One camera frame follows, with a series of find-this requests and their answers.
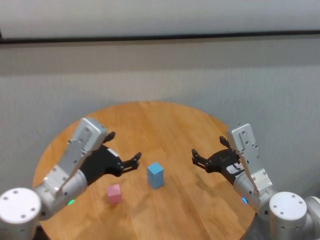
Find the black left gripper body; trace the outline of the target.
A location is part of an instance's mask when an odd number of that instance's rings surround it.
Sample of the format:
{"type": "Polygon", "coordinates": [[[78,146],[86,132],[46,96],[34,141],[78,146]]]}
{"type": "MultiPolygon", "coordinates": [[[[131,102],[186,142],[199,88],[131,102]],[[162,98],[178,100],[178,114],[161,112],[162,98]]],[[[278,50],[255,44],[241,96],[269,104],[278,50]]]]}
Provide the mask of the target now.
{"type": "Polygon", "coordinates": [[[120,177],[123,174],[121,166],[121,159],[111,153],[107,146],[102,145],[84,160],[80,171],[86,179],[87,186],[90,186],[103,175],[120,177]]]}

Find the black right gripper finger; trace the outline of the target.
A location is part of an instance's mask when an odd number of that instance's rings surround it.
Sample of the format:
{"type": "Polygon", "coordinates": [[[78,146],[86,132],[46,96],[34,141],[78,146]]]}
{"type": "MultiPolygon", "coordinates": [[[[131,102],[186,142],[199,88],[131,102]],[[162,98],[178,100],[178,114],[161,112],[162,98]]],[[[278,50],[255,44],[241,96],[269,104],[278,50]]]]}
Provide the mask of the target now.
{"type": "Polygon", "coordinates": [[[202,156],[193,148],[191,150],[192,153],[192,163],[202,169],[204,169],[207,173],[212,173],[212,162],[202,156]]]}
{"type": "Polygon", "coordinates": [[[219,137],[219,142],[220,142],[223,146],[225,146],[226,148],[231,149],[231,150],[233,149],[233,148],[231,147],[229,141],[228,141],[224,136],[220,136],[220,137],[219,137]]]}

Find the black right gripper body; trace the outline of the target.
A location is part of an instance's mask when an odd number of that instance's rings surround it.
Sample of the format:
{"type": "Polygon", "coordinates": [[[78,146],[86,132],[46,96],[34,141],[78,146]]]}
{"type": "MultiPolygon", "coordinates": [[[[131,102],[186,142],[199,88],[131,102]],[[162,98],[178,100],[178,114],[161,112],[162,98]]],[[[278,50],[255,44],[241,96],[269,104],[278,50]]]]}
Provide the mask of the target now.
{"type": "Polygon", "coordinates": [[[208,158],[207,172],[220,173],[230,184],[244,171],[239,156],[234,150],[224,149],[208,158]]]}

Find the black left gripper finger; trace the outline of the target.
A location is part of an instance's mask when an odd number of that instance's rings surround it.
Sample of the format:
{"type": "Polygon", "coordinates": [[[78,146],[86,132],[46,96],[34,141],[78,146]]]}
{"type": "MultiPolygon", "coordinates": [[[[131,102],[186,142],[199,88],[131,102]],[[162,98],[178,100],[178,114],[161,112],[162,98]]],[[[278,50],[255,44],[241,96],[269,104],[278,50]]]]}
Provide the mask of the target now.
{"type": "Polygon", "coordinates": [[[142,156],[142,153],[138,152],[129,160],[126,160],[126,161],[120,160],[117,164],[117,167],[120,170],[120,175],[133,170],[137,170],[140,165],[141,156],[142,156]]]}
{"type": "Polygon", "coordinates": [[[109,141],[113,140],[115,135],[116,135],[116,133],[114,131],[108,133],[106,135],[106,137],[104,138],[103,142],[106,143],[106,142],[109,142],[109,141]]]}

